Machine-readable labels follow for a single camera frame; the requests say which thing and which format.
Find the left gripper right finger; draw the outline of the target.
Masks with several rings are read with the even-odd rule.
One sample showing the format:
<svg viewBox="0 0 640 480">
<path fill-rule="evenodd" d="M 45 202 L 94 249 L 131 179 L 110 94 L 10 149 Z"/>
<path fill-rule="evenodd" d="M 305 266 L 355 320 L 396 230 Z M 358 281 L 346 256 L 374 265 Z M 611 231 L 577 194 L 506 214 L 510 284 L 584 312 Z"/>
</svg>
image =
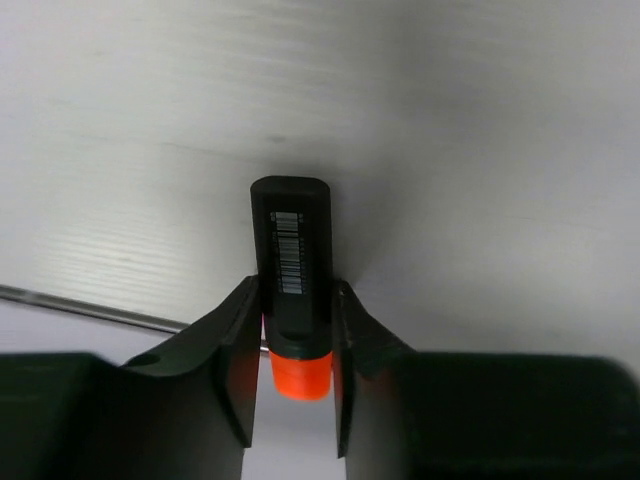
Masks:
<svg viewBox="0 0 640 480">
<path fill-rule="evenodd" d="M 635 479 L 639 384 L 593 356 L 430 352 L 332 292 L 337 453 L 350 479 Z"/>
</svg>

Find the orange capped black highlighter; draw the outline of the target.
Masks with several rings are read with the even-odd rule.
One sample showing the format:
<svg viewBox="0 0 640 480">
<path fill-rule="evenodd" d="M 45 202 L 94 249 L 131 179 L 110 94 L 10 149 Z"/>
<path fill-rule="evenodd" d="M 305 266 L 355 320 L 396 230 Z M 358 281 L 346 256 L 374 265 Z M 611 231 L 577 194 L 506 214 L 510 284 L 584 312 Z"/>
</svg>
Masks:
<svg viewBox="0 0 640 480">
<path fill-rule="evenodd" d="M 261 310 L 276 390 L 329 392 L 333 281 L 331 192 L 315 178 L 267 176 L 250 187 Z"/>
</svg>

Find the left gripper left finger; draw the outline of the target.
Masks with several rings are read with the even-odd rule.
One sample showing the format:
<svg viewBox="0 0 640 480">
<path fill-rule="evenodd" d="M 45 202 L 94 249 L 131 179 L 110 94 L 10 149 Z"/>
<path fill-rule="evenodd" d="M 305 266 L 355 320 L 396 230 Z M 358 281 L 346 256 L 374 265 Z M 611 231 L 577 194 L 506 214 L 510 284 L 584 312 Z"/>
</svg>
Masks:
<svg viewBox="0 0 640 480">
<path fill-rule="evenodd" d="M 5 479 L 237 479 L 253 437 L 258 280 L 124 365 L 89 353 L 1 359 Z"/>
</svg>

